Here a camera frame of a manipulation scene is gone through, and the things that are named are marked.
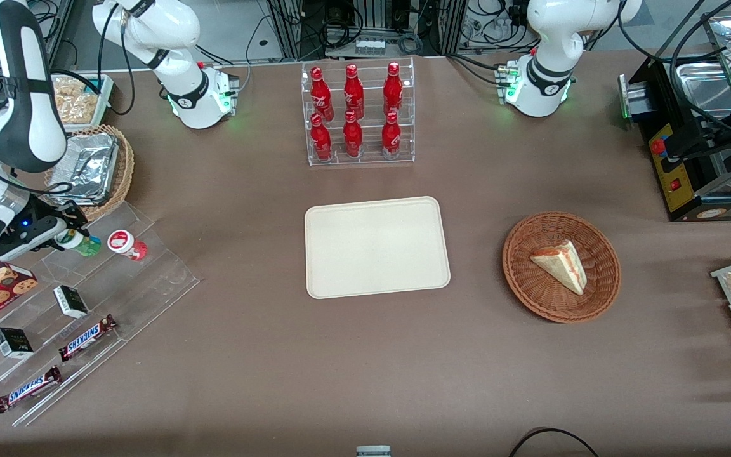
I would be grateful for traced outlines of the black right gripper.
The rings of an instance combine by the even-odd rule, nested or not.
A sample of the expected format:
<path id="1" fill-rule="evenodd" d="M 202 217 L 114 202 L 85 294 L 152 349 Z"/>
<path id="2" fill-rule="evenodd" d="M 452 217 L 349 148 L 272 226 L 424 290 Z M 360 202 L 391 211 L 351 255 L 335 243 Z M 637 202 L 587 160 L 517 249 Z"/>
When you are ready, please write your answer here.
<path id="1" fill-rule="evenodd" d="M 57 237 L 69 229 L 89 232 L 89 220 L 81 207 L 74 201 L 57 206 L 59 218 L 44 216 L 20 216 L 15 224 L 0 237 L 0 261 L 9 262 L 29 251 L 40 251 L 47 246 L 57 245 Z"/>

